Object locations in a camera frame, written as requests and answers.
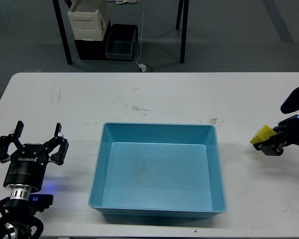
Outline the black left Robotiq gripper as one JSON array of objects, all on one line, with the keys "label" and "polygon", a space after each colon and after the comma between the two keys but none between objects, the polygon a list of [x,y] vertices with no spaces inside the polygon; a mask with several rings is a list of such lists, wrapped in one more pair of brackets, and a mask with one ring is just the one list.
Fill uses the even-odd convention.
[{"label": "black left Robotiq gripper", "polygon": [[[26,185],[31,187],[31,193],[36,193],[42,188],[47,163],[63,165],[69,143],[61,133],[61,123],[57,123],[52,139],[44,144],[25,144],[23,147],[19,141],[23,127],[23,122],[18,121],[13,133],[0,137],[0,163],[10,161],[3,186]],[[10,156],[11,143],[17,151]]]}]

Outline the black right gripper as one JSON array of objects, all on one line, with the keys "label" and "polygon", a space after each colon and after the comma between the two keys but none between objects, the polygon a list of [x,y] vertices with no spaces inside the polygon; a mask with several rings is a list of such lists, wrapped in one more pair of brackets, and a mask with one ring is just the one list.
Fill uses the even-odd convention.
[{"label": "black right gripper", "polygon": [[253,147],[268,156],[281,156],[284,147],[299,146],[299,116],[292,116],[278,123],[273,130],[277,133],[262,142],[254,143]]}]

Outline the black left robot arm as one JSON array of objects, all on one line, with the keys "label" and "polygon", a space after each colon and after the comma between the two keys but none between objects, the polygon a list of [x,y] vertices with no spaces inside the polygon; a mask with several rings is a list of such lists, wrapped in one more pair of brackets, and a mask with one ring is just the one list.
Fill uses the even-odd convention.
[{"label": "black left robot arm", "polygon": [[19,141],[24,124],[17,122],[15,130],[0,137],[0,163],[9,162],[3,186],[10,196],[0,200],[0,239],[38,239],[43,222],[35,217],[53,203],[53,195],[40,194],[48,163],[62,165],[69,147],[57,123],[52,139],[44,144]]}]

